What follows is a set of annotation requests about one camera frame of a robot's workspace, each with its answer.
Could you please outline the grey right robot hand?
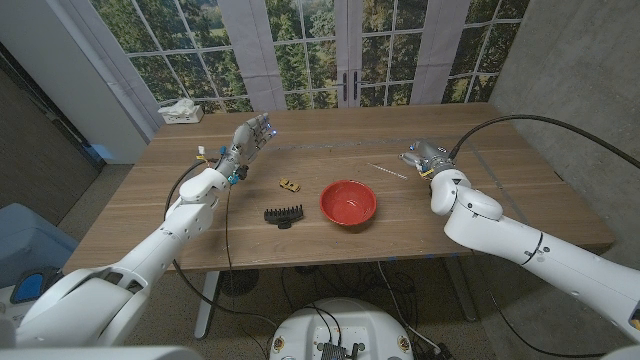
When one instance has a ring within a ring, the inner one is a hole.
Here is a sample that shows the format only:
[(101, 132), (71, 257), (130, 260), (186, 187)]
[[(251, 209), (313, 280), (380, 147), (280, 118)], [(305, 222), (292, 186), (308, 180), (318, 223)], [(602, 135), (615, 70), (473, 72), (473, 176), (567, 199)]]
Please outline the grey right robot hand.
[(434, 178), (440, 172), (455, 168), (446, 149), (426, 140), (414, 142), (408, 152), (399, 155), (399, 159), (414, 167), (425, 178)]

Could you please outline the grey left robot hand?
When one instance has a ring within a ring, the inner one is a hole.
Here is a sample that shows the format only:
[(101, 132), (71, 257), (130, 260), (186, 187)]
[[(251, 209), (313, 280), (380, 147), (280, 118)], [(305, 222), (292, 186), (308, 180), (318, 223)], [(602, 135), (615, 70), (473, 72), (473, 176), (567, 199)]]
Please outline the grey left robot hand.
[(277, 131), (271, 127), (269, 114), (259, 114), (240, 125), (214, 169), (224, 175), (231, 184), (244, 180), (248, 165)]

